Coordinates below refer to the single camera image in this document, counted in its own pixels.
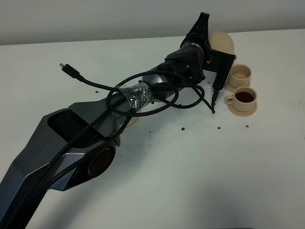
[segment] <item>black cable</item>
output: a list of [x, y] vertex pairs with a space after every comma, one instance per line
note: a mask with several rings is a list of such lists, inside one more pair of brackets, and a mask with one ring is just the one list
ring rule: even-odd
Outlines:
[[[176, 108], [180, 108], [180, 109], [186, 109], [186, 108], [191, 108], [196, 106], [197, 104], [199, 104], [201, 101], [203, 101], [205, 104], [207, 104], [207, 106], [212, 110], [213, 113], [215, 113], [214, 109], [208, 104], [208, 102], [204, 99], [204, 90], [201, 86], [195, 85], [195, 84], [190, 84], [190, 82], [185, 79], [183, 76], [177, 74], [177, 73], [173, 73], [173, 72], [169, 72], [169, 71], [163, 71], [163, 70], [156, 70], [156, 71], [148, 71], [148, 72], [144, 72], [144, 73], [139, 73], [136, 75], [133, 75], [125, 80], [123, 80], [122, 82], [120, 82], [115, 88], [113, 87], [108, 87], [105, 85], [101, 85], [101, 84], [97, 84], [97, 83], [93, 83], [91, 81], [86, 80], [84, 77], [82, 77], [80, 75], [80, 73], [75, 70], [74, 68], [72, 68], [70, 65], [66, 64], [60, 64], [60, 66], [62, 67], [62, 70], [67, 73], [69, 76], [71, 76], [72, 78], [78, 79], [79, 81], [88, 84], [90, 86], [94, 86], [97, 88], [102, 88], [105, 90], [110, 91], [107, 98], [106, 98], [106, 105], [107, 105], [107, 109], [101, 114], [99, 115], [92, 123], [90, 123], [85, 129], [83, 129], [80, 133], [78, 133], [70, 142], [68, 142], [57, 154], [56, 156], [44, 167], [44, 169], [42, 170], [42, 172], [38, 175], [38, 177], [34, 180], [34, 182], [31, 184], [31, 186], [28, 188], [28, 190], [26, 191], [26, 193], [23, 195], [22, 199], [19, 201], [18, 205], [16, 206], [16, 208], [13, 210], [10, 218], [8, 219], [7, 223], [5, 224], [4, 229], [7, 229], [8, 226], [10, 225], [10, 223], [12, 222], [12, 220], [14, 219], [14, 217], [16, 216], [16, 214], [18, 213], [19, 209], [21, 208], [21, 206], [23, 205], [23, 203], [27, 200], [28, 196], [32, 193], [32, 191], [35, 189], [35, 187], [37, 186], [37, 184], [41, 181], [41, 179], [45, 176], [45, 174], [50, 170], [50, 168], [58, 161], [58, 159], [64, 155], [68, 149], [72, 146], [73, 143], [75, 143], [75, 141], [77, 139], [79, 139], [84, 133], [86, 133], [89, 129], [91, 129], [92, 127], [94, 127], [100, 120], [102, 120], [110, 111], [113, 111], [114, 113], [117, 113], [119, 115], [124, 115], [127, 117], [126, 121], [124, 122], [124, 124], [122, 125], [122, 127], [116, 132], [116, 134], [111, 137], [109, 139], [109, 143], [112, 142], [118, 135], [121, 134], [121, 132], [124, 130], [124, 128], [126, 127], [126, 125], [128, 124], [128, 121], [130, 121], [131, 117], [137, 117], [137, 116], [148, 116], [148, 115], [153, 115], [156, 114], [158, 112], [161, 112], [165, 109], [167, 109], [170, 106], [176, 107]], [[157, 108], [155, 110], [149, 111], [149, 112], [143, 112], [143, 113], [136, 113], [136, 112], [122, 112], [119, 110], [116, 110], [115, 107], [117, 105], [119, 105], [120, 103], [122, 103], [124, 100], [126, 100], [125, 97], [119, 99], [118, 101], [116, 101], [114, 104], [111, 104], [111, 96], [114, 92], [120, 92], [119, 88], [120, 86], [122, 86], [123, 84], [125, 84], [126, 82], [144, 76], [144, 75], [148, 75], [148, 74], [167, 74], [167, 75], [171, 75], [174, 77], [179, 78], [182, 82], [186, 82], [184, 84], [179, 84], [179, 85], [172, 85], [170, 83], [156, 83], [153, 85], [149, 85], [149, 87], [151, 89], [171, 89], [174, 91], [174, 98], [171, 101], [167, 101], [164, 99], [161, 99], [161, 101], [165, 102], [166, 104], [163, 107]], [[199, 99], [194, 102], [193, 104], [190, 105], [176, 105], [174, 104], [178, 97], [179, 97], [179, 92], [178, 92], [178, 88], [180, 87], [191, 87], [193, 88], [193, 90], [198, 94]], [[41, 192], [47, 190], [53, 183], [55, 183], [58, 179], [60, 179], [61, 177], [63, 177], [65, 174], [67, 174], [68, 172], [70, 172], [71, 170], [73, 170], [74, 168], [76, 168], [77, 166], [79, 166], [82, 162], [84, 162], [85, 160], [87, 160], [89, 157], [94, 156], [90, 153], [87, 154], [87, 156], [84, 156], [82, 159], [74, 162], [73, 164], [71, 164], [70, 166], [66, 167], [65, 169], [63, 169], [61, 172], [59, 172], [57, 175], [55, 175], [51, 180], [49, 180], [46, 185], [43, 186], [43, 188], [39, 188], [37, 191], [34, 192], [33, 196], [37, 196], [39, 195]]]
[[[127, 124], [129, 123], [129, 121], [131, 120], [132, 117], [127, 117], [125, 122], [123, 123], [123, 125], [120, 127], [120, 129], [109, 139], [107, 139], [107, 142], [105, 144], [103, 144], [104, 146], [109, 145], [111, 142], [113, 142], [125, 129], [125, 127], [127, 126]], [[83, 163], [85, 160], [88, 160], [92, 157], [96, 156], [96, 153], [92, 153], [88, 152], [86, 155], [84, 155], [84, 157], [82, 157], [80, 160], [72, 163], [71, 165], [69, 165], [68, 167], [64, 168], [61, 172], [59, 172], [58, 174], [56, 174], [54, 177], [52, 177], [52, 179], [50, 179], [45, 185], [43, 185], [41, 188], [39, 188], [38, 190], [33, 191], [32, 193], [32, 197], [29, 199], [29, 201], [31, 199], [35, 199], [39, 194], [41, 194], [43, 191], [49, 189], [56, 181], [58, 181], [60, 178], [62, 178], [64, 175], [66, 175], [67, 173], [69, 173], [71, 170], [75, 169], [77, 166], [79, 166], [81, 163]]]
[[[123, 101], [126, 100], [126, 97], [122, 97], [121, 99], [117, 100], [113, 105], [117, 106]], [[77, 139], [79, 139], [83, 134], [85, 134], [88, 130], [90, 130], [92, 127], [94, 127], [100, 120], [102, 120], [108, 113], [110, 112], [109, 109], [106, 109], [102, 114], [100, 114], [95, 120], [93, 120], [86, 128], [84, 128], [81, 132], [79, 132], [71, 141], [69, 141], [56, 155], [55, 157], [44, 167], [42, 172], [38, 175], [38, 177], [34, 180], [34, 182], [31, 184], [31, 186], [28, 188], [26, 193], [23, 195], [21, 200], [19, 201], [16, 208], [13, 210], [10, 218], [8, 219], [7, 223], [4, 226], [4, 229], [7, 229], [16, 214], [18, 213], [19, 209], [23, 205], [23, 203], [26, 201], [28, 196], [31, 194], [31, 192], [35, 189], [37, 184], [41, 181], [41, 179], [44, 177], [44, 175], [50, 170], [50, 168], [58, 161], [58, 159], [64, 155], [68, 149], [72, 146], [73, 143]]]

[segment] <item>beige saucer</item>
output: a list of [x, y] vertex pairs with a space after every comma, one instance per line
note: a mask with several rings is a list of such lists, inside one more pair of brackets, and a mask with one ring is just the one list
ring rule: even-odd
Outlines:
[[225, 82], [224, 88], [229, 92], [234, 92], [237, 89], [237, 88], [231, 86], [228, 82]]
[[255, 102], [254, 104], [254, 107], [250, 110], [250, 111], [246, 111], [246, 112], [241, 112], [241, 111], [237, 111], [232, 105], [227, 105], [229, 110], [234, 114], [234, 115], [237, 115], [237, 116], [240, 116], [240, 117], [248, 117], [248, 116], [251, 116], [253, 115], [256, 110], [257, 110], [257, 102]]

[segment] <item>coffee cup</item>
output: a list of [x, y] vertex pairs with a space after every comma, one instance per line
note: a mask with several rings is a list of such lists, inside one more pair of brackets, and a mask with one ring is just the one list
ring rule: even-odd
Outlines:
[[250, 116], [257, 109], [257, 94], [250, 87], [239, 87], [233, 95], [226, 96], [224, 102], [229, 110], [238, 116]]
[[224, 88], [230, 92], [236, 88], [250, 86], [251, 69], [244, 64], [234, 65], [229, 73]]

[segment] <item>table surface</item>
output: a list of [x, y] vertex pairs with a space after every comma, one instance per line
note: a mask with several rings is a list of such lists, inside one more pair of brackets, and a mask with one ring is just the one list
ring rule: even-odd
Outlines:
[[[105, 173], [48, 191], [27, 228], [304, 229], [305, 30], [230, 36], [235, 63], [252, 69], [253, 116], [230, 113], [224, 97], [231, 93], [223, 91], [215, 114], [202, 103], [140, 118], [122, 134]], [[0, 46], [0, 180], [44, 115], [106, 96], [65, 75], [59, 63], [114, 86], [163, 62], [182, 40]], [[208, 101], [213, 77], [200, 83]], [[178, 102], [196, 99], [184, 89]]]

